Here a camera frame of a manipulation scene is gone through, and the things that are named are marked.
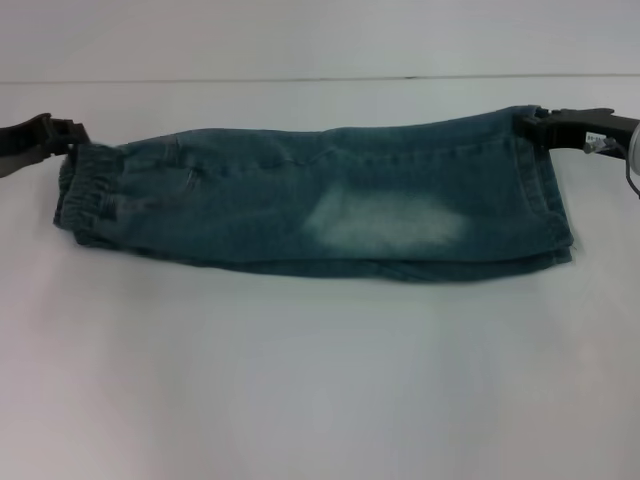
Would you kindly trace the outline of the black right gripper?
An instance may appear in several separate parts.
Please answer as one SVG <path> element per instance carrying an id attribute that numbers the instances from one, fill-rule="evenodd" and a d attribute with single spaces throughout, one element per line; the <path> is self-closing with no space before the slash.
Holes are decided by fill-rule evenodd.
<path id="1" fill-rule="evenodd" d="M 639 120 L 612 109 L 537 110 L 519 117 L 519 135 L 541 148 L 575 149 L 623 159 L 632 145 Z"/>

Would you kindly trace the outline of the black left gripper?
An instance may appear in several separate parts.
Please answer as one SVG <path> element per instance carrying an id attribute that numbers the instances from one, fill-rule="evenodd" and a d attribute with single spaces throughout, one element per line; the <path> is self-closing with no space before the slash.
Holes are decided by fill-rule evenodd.
<path id="1" fill-rule="evenodd" d="M 52 119 L 50 113 L 37 115 L 30 120 L 1 129 L 1 177 L 35 165 L 54 153 L 70 153 L 77 146 L 90 144 L 84 134 L 84 126 L 68 119 Z"/>

